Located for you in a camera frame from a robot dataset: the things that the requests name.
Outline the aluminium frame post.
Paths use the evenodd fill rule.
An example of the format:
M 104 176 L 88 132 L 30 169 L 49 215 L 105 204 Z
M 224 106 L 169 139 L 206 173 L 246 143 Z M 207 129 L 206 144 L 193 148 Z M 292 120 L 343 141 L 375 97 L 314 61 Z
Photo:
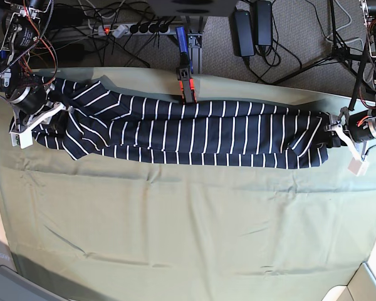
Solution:
M 193 74 L 202 73 L 202 46 L 204 27 L 207 17 L 182 16 L 182 22 L 187 33 L 187 46 L 191 59 Z

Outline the black box under table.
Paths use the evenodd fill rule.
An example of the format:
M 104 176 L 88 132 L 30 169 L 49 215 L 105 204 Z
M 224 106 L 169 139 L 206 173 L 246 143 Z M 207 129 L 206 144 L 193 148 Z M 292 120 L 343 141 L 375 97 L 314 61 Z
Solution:
M 238 0 L 147 0 L 158 16 L 229 16 Z

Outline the black power adapter left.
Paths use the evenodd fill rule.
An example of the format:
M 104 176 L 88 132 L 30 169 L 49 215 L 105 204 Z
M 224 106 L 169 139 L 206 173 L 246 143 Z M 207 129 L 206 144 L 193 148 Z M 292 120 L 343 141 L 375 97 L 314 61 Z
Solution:
M 240 57 L 254 56 L 253 33 L 249 11 L 233 13 L 233 35 L 236 53 Z

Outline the navy white striped T-shirt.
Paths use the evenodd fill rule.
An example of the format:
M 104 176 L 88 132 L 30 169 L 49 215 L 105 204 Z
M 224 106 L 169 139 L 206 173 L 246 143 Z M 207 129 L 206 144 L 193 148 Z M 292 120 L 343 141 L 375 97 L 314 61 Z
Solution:
M 319 135 L 325 114 L 256 102 L 179 104 L 59 79 L 72 106 L 57 129 L 39 125 L 36 142 L 74 159 L 88 154 L 151 164 L 318 167 L 328 159 Z

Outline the black power adapter right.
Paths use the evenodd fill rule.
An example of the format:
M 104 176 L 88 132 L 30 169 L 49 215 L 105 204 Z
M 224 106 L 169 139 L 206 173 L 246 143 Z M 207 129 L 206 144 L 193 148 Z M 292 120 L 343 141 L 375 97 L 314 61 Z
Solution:
M 254 5 L 256 44 L 259 46 L 271 46 L 272 34 L 272 7 L 270 1 L 257 1 Z

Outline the black tripod stand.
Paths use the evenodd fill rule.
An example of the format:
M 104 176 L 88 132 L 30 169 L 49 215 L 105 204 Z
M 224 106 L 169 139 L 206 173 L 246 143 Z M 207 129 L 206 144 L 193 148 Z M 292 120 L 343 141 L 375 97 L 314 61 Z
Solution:
M 298 75 L 311 70 L 317 66 L 326 65 L 327 63 L 339 63 L 342 64 L 354 77 L 355 77 L 355 84 L 353 88 L 352 98 L 357 98 L 360 96 L 360 92 L 358 91 L 359 88 L 364 87 L 365 91 L 369 94 L 373 93 L 372 86 L 368 84 L 367 81 L 364 80 L 364 71 L 366 68 L 366 64 L 368 62 L 367 57 L 363 54 L 366 50 L 366 47 L 369 45 L 367 42 L 363 44 L 363 50 L 359 50 L 362 54 L 353 54 L 351 53 L 351 47 L 348 46 L 348 43 L 342 39 L 339 35 L 336 21 L 335 21 L 335 1 L 328 1 L 328 7 L 330 9 L 330 21 L 332 26 L 332 40 L 324 33 L 323 26 L 321 25 L 319 15 L 317 12 L 316 6 L 310 2 L 306 1 L 308 4 L 311 4 L 315 11 L 316 20 L 320 26 L 320 31 L 324 39 L 329 42 L 331 47 L 331 52 L 326 55 L 326 57 L 321 58 L 319 60 L 314 61 L 311 64 L 306 66 L 300 65 L 300 68 L 297 71 L 294 71 L 279 80 L 272 82 L 272 85 L 280 85 Z

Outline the green table cloth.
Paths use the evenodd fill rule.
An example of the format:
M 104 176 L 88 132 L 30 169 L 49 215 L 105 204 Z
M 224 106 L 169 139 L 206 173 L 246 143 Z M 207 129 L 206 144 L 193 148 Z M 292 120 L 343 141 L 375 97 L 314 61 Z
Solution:
M 73 160 L 14 147 L 0 99 L 0 214 L 16 271 L 73 300 L 321 300 L 376 273 L 376 149 L 320 167 Z

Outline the black power adapter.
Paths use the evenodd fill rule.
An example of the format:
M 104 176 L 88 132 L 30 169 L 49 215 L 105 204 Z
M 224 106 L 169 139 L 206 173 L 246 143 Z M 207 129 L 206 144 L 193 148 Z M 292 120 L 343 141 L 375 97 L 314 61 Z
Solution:
M 240 57 L 254 56 L 253 33 L 249 11 L 233 13 L 233 35 L 236 53 Z
M 270 1 L 257 1 L 254 5 L 256 44 L 259 46 L 271 46 L 272 34 L 272 7 Z

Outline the blue orange centre clamp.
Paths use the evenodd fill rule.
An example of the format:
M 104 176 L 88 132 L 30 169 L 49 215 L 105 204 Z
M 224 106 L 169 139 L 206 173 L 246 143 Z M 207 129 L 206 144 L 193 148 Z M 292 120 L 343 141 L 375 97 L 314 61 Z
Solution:
M 175 28 L 178 47 L 180 51 L 180 64 L 176 69 L 177 79 L 180 83 L 183 103 L 196 103 L 194 81 L 192 78 L 191 60 L 187 45 L 187 36 L 183 26 Z

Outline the white power strip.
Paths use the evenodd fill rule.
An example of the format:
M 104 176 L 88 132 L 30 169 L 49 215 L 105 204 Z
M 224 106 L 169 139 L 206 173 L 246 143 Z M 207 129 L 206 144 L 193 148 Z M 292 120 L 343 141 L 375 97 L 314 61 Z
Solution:
M 116 39 L 124 36 L 152 34 L 175 35 L 175 26 L 167 21 L 105 24 L 97 28 L 96 34 L 98 36 L 110 35 Z

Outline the grey plastic bin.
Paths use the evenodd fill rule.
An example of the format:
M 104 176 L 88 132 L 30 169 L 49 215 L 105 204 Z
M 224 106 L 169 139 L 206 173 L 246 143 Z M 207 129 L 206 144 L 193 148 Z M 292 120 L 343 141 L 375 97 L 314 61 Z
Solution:
M 25 279 L 5 266 L 0 267 L 0 300 L 65 300 Z

